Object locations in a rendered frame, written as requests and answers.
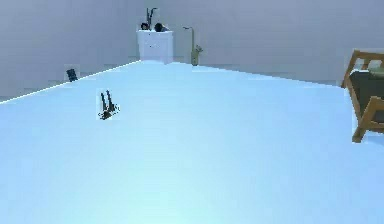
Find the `olive floor lamp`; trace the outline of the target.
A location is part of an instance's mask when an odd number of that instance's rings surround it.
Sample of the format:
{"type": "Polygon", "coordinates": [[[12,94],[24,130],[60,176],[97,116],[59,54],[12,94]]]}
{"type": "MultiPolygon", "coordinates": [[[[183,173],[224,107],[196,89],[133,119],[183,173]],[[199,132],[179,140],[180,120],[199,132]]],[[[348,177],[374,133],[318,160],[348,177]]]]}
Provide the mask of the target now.
{"type": "Polygon", "coordinates": [[[191,31],[191,64],[197,66],[199,64],[199,55],[203,51],[202,47],[195,43],[195,32],[192,27],[185,27],[185,30],[191,31]]]}

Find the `white chest of drawers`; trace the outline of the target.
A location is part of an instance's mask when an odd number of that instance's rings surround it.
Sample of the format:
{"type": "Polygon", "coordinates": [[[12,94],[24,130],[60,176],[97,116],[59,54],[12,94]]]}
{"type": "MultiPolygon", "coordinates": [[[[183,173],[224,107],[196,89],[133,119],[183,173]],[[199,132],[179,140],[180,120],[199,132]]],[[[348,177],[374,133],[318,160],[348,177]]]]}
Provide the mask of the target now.
{"type": "Polygon", "coordinates": [[[136,32],[139,55],[142,61],[161,61],[165,64],[173,61],[173,32],[139,30],[136,32]]]}

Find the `black two-pronged object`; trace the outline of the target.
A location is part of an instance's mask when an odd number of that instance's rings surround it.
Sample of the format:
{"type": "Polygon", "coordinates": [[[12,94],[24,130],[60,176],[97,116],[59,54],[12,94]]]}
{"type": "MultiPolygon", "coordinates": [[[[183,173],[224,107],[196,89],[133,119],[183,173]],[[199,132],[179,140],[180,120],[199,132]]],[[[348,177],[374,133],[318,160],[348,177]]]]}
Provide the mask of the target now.
{"type": "Polygon", "coordinates": [[[109,90],[107,90],[106,93],[101,93],[100,96],[102,110],[98,116],[101,120],[107,120],[113,115],[117,114],[120,111],[120,107],[112,102],[112,97],[109,90]]]}

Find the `black desk lamp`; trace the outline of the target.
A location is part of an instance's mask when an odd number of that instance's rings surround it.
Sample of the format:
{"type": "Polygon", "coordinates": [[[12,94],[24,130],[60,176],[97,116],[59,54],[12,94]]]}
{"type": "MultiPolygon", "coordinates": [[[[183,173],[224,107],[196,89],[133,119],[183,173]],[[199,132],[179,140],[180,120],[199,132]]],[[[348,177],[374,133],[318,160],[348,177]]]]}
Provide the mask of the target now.
{"type": "Polygon", "coordinates": [[[154,11],[157,10],[158,8],[154,7],[152,9],[147,8],[146,10],[146,19],[147,19],[147,24],[148,24],[148,30],[152,29],[152,17],[154,14],[154,11]]]}

